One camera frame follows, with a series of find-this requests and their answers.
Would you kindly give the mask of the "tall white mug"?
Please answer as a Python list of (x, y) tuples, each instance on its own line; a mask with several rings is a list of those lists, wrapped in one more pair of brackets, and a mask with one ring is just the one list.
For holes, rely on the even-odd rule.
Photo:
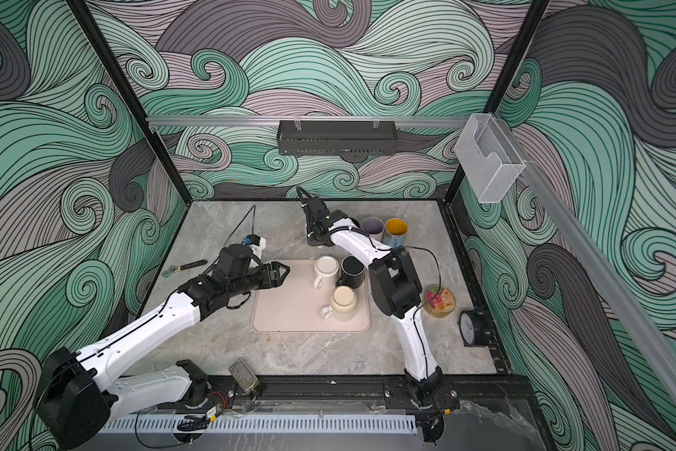
[(340, 263), (335, 257), (322, 256), (315, 261), (315, 280), (313, 287), (321, 289), (333, 287), (338, 278)]

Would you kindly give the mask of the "cream speckled mug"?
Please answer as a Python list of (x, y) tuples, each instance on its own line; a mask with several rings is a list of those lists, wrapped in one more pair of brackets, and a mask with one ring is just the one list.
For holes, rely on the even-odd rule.
[(330, 295), (330, 302), (321, 311), (321, 319), (335, 319), (336, 321), (350, 321), (358, 309), (358, 298), (351, 287), (337, 287)]

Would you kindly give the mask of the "blue mug yellow inside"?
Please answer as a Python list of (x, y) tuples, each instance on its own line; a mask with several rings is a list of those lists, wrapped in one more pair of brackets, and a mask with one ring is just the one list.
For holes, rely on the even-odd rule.
[(385, 223), (382, 243), (392, 247), (401, 247), (404, 245), (409, 232), (408, 224), (399, 218), (392, 218)]

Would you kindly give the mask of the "pink iridescent mug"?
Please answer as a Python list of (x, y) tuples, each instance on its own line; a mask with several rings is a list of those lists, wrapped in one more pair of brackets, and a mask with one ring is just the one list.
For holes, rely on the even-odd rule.
[(361, 223), (361, 228), (369, 234), (369, 237), (374, 242), (382, 242), (385, 225), (380, 218), (375, 216), (364, 218)]

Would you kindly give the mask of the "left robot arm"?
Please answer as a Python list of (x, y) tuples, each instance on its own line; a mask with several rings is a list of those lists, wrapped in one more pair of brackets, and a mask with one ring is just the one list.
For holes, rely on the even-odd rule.
[(142, 376), (126, 371), (163, 342), (226, 308), (238, 295), (281, 287), (290, 268), (264, 263), (255, 245), (231, 244), (217, 262), (173, 291), (144, 317), (71, 353), (54, 351), (45, 361), (35, 411), (62, 449), (92, 439), (106, 424), (128, 413), (164, 403), (205, 405), (208, 376), (190, 360)]

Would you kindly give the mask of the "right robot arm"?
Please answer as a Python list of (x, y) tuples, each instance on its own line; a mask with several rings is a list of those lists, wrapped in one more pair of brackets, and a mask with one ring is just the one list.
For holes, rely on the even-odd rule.
[(303, 188), (296, 189), (306, 218), (311, 246), (339, 246), (368, 270), (374, 303), (396, 327), (404, 353), (405, 375), (412, 402), (427, 408), (441, 391), (443, 370), (432, 353), (423, 325), (423, 287), (411, 254), (403, 247), (380, 246), (345, 212), (330, 210)]

